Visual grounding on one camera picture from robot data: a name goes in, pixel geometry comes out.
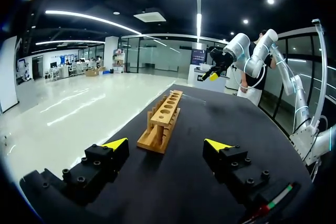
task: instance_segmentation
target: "black ceiling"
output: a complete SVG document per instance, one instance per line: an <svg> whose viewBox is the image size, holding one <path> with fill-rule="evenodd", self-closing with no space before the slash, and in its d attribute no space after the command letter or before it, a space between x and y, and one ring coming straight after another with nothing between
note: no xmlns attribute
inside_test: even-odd
<svg viewBox="0 0 336 224"><path fill-rule="evenodd" d="M319 17L311 0L202 0L201 36L230 40L230 32L246 33L256 39L259 31L273 28L282 33L311 26ZM144 23L133 17L151 8L159 10L167 22ZM103 40L106 36L124 36L133 33L94 20L61 15L46 15L47 9L65 10L92 15L128 26L143 34L177 33L196 35L196 0L31 0L19 1L15 12L9 15L7 35L23 38L25 51L55 47L36 46L36 42L63 39ZM242 23L243 18L249 24Z"/></svg>

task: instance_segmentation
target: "cardboard box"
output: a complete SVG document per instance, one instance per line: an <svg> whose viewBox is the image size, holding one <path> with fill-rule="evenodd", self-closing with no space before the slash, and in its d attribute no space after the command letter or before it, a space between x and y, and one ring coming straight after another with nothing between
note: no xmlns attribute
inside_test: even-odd
<svg viewBox="0 0 336 224"><path fill-rule="evenodd" d="M85 75L88 77L94 77L97 76L99 74L97 69L88 69L87 71L85 71Z"/></svg>

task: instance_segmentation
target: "desk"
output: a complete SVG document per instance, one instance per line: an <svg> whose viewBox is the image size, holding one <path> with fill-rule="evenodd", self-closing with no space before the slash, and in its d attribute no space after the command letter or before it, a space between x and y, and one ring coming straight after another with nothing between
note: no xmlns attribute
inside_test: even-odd
<svg viewBox="0 0 336 224"><path fill-rule="evenodd" d="M68 78L69 77L69 66L65 65L62 67L58 67L58 75L60 78Z"/></svg>
<svg viewBox="0 0 336 224"><path fill-rule="evenodd" d="M165 154L136 147L146 129L147 111L160 96L111 139L128 137L130 156L115 182L87 207L89 211L127 224L237 223L245 208L217 182L204 161L204 138L243 146L260 168L299 182L300 191L282 214L287 217L296 210L311 180L300 156L267 115L234 95L178 85L164 94L170 90L186 96L179 103L181 112Z"/></svg>
<svg viewBox="0 0 336 224"><path fill-rule="evenodd" d="M197 68L194 69L194 77L193 77L194 87L224 93L225 83L227 80L230 79L229 77L227 77L224 74L221 74L221 76L216 81L210 81L209 78L206 79L205 81L202 81L201 77L204 74L205 71L199 70Z"/></svg>

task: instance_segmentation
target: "wooden test tube rack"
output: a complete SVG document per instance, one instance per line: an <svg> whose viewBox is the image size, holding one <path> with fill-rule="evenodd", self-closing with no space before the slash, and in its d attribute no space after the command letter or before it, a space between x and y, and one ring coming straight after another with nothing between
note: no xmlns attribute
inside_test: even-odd
<svg viewBox="0 0 336 224"><path fill-rule="evenodd" d="M177 107L182 91L174 90L147 113L147 129L138 140L137 146L164 154L175 123L180 113Z"/></svg>

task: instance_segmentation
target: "white pillar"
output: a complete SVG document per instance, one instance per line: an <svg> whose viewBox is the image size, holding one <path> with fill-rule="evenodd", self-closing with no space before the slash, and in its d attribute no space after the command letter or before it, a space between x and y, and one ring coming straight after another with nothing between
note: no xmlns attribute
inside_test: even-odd
<svg viewBox="0 0 336 224"><path fill-rule="evenodd" d="M106 70L112 69L113 51L118 49L118 39L119 38L115 36L105 38L104 66Z"/></svg>
<svg viewBox="0 0 336 224"><path fill-rule="evenodd" d="M16 36L5 40L0 49L0 103L3 112L17 104L15 46Z"/></svg>

